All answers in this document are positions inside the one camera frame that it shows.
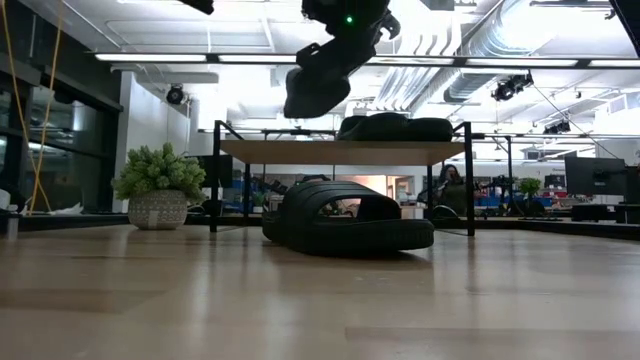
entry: light wood floor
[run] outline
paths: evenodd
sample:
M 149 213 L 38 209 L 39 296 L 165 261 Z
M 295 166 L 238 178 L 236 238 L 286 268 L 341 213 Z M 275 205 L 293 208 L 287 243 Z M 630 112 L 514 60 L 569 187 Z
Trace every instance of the light wood floor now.
M 258 228 L 128 226 L 0 242 L 0 358 L 613 360 L 640 354 L 640 243 L 438 233 L 314 258 Z

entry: potted plant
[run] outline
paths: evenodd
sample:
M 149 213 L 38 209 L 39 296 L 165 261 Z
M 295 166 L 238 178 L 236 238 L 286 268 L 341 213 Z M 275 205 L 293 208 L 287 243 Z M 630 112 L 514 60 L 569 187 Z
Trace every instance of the potted plant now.
M 527 196 L 528 202 L 533 201 L 534 196 L 540 191 L 542 182 L 539 179 L 524 178 L 520 181 L 520 191 Z
M 254 214 L 262 214 L 263 206 L 264 206 L 265 194 L 256 191 L 253 193 L 253 213 Z
M 200 184 L 205 172 L 198 161 L 176 156 L 171 143 L 162 150 L 130 150 L 128 157 L 113 188 L 117 199 L 129 199 L 129 221 L 143 230 L 174 230 L 184 224 L 188 204 L 204 200 Z

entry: green plant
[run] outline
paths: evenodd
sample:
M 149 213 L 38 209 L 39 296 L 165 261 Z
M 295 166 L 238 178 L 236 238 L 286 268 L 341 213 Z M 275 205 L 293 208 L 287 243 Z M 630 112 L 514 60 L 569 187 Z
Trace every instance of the green plant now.
M 536 196 L 538 191 L 540 191 L 541 184 L 542 182 L 539 179 L 524 178 L 520 180 L 520 191 L 526 194 L 529 200 L 531 200 Z
M 264 205 L 265 195 L 262 192 L 256 191 L 253 193 L 253 206 L 262 207 Z
M 171 143 L 162 146 L 162 150 L 149 150 L 143 146 L 140 150 L 129 151 L 129 161 L 122 169 L 120 178 L 113 181 L 116 198 L 130 199 L 154 190 L 180 190 L 191 203 L 204 200 L 200 184 L 205 172 L 195 158 L 184 158 L 173 153 Z

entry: yellow cable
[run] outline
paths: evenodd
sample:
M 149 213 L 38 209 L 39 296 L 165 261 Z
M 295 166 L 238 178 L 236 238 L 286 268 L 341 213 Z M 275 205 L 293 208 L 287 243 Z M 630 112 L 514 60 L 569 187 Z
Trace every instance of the yellow cable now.
M 58 50 L 60 50 L 60 38 L 62 37 L 62 10 L 64 9 L 64 0 L 60 0 L 60 8 L 58 9 L 58 31 L 56 34 L 56 46 L 53 50 L 53 64 L 51 65 L 51 80 L 49 81 L 49 101 L 47 102 L 47 111 L 44 115 L 44 124 L 42 125 L 42 136 L 40 137 L 40 156 L 38 156 L 38 168 L 36 169 L 36 183 L 33 184 L 33 195 L 31 196 L 31 206 L 29 215 L 33 213 L 38 198 L 38 188 L 40 187 L 40 170 L 42 170 L 42 158 L 44 155 L 44 142 L 47 137 L 47 125 L 49 124 L 49 115 L 51 113 L 51 103 L 53 102 L 53 85 L 56 80 L 56 68 L 58 66 Z
M 24 121 L 24 112 L 22 111 L 22 102 L 20 101 L 20 95 L 18 91 L 18 79 L 16 77 L 16 69 L 15 64 L 13 62 L 13 49 L 11 48 L 11 36 L 9 35 L 9 22 L 7 21 L 7 11 L 6 11 L 6 3 L 5 0 L 2 0 L 2 19 L 4 23 L 4 34 L 5 39 L 7 41 L 7 52 L 9 53 L 9 66 L 11 68 L 11 77 L 13 79 L 13 90 L 16 95 L 16 102 L 18 106 L 18 116 L 20 118 L 20 124 L 22 125 L 22 136 L 24 141 L 29 142 L 29 134 L 27 133 L 27 127 Z M 33 167 L 33 172 L 36 171 L 36 162 L 33 160 L 33 154 L 29 151 L 29 159 L 31 160 L 31 166 Z M 42 197 L 44 198 L 45 203 L 47 204 L 47 209 L 51 211 L 51 206 L 49 206 L 49 198 L 47 198 L 47 194 L 44 192 L 42 185 L 38 183 L 38 189 L 42 192 Z

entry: white textured pot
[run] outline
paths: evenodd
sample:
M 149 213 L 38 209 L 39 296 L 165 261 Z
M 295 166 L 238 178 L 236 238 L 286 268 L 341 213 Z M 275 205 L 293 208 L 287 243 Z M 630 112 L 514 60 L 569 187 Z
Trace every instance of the white textured pot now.
M 187 198 L 179 190 L 156 190 L 129 199 L 129 222 L 142 230 L 175 230 L 187 219 Z

